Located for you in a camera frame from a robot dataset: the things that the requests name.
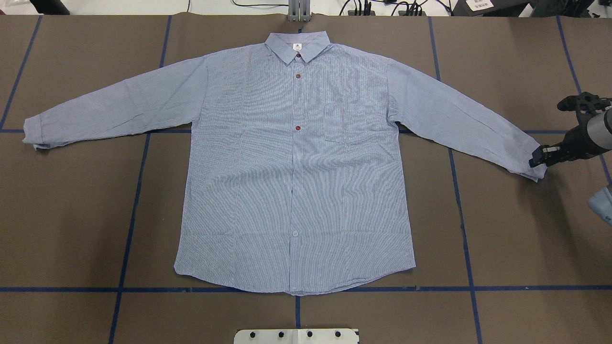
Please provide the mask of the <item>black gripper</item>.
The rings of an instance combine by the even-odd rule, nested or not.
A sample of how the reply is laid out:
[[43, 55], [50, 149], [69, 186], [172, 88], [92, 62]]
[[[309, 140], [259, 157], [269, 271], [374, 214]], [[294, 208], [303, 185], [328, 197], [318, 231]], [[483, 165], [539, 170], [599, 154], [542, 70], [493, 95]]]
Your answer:
[[553, 166], [558, 163], [586, 160], [595, 157], [595, 145], [580, 126], [569, 130], [564, 139], [553, 146], [544, 145], [536, 148], [529, 159], [529, 166], [535, 168], [545, 164]]

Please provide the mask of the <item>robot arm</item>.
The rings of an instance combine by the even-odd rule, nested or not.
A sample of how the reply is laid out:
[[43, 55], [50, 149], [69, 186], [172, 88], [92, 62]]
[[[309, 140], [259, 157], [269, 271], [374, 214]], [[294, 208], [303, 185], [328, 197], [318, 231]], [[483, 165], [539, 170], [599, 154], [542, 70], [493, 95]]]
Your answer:
[[598, 115], [580, 114], [579, 124], [567, 131], [560, 143], [536, 148], [529, 166], [553, 166], [558, 163], [588, 160], [612, 149], [611, 110]]

